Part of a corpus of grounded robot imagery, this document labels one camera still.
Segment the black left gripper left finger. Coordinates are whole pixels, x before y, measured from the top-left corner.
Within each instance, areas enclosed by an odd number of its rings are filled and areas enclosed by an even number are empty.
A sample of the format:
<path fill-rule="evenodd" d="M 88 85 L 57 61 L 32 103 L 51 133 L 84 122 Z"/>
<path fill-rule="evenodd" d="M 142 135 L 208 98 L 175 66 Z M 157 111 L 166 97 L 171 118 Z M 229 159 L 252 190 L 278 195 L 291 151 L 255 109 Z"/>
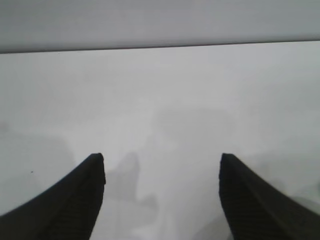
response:
<path fill-rule="evenodd" d="M 0 217 L 2 240 L 88 240 L 106 184 L 104 157 L 93 153 L 56 184 Z"/>

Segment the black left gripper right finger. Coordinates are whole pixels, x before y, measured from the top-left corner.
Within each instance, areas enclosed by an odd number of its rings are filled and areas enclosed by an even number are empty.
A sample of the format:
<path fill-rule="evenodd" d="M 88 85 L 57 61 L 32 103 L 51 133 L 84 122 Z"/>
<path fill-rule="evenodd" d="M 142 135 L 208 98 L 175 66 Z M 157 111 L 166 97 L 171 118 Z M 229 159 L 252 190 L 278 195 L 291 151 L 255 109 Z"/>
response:
<path fill-rule="evenodd" d="M 319 214 L 292 200 L 235 155 L 223 153 L 219 198 L 235 240 L 318 240 Z"/>

